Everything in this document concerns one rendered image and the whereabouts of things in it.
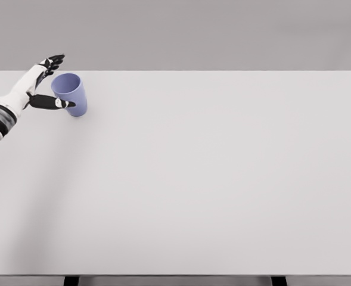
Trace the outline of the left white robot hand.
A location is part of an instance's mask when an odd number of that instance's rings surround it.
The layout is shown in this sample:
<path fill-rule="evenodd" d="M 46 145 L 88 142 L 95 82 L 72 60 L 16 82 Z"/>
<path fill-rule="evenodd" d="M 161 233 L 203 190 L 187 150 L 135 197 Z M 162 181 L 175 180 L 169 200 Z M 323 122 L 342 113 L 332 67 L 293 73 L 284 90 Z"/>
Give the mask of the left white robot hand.
<path fill-rule="evenodd" d="M 35 64 L 14 85 L 11 90 L 11 98 L 15 101 L 15 107 L 19 111 L 24 110 L 29 105 L 44 110 L 59 110 L 76 106 L 73 101 L 35 93 L 41 82 L 46 77 L 53 75 L 60 67 L 64 57 L 64 54 L 53 55 Z"/>

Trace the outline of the blue plastic cup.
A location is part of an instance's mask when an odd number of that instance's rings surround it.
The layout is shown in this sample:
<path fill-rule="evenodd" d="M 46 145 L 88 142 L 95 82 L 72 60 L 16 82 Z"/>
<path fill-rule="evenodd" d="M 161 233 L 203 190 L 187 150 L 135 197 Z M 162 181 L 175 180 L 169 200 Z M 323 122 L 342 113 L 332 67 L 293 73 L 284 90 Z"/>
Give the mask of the blue plastic cup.
<path fill-rule="evenodd" d="M 85 88 L 81 78 L 74 73 L 63 73 L 51 82 L 51 89 L 56 97 L 64 101 L 75 103 L 74 107 L 67 107 L 71 116 L 80 117 L 88 109 Z"/>

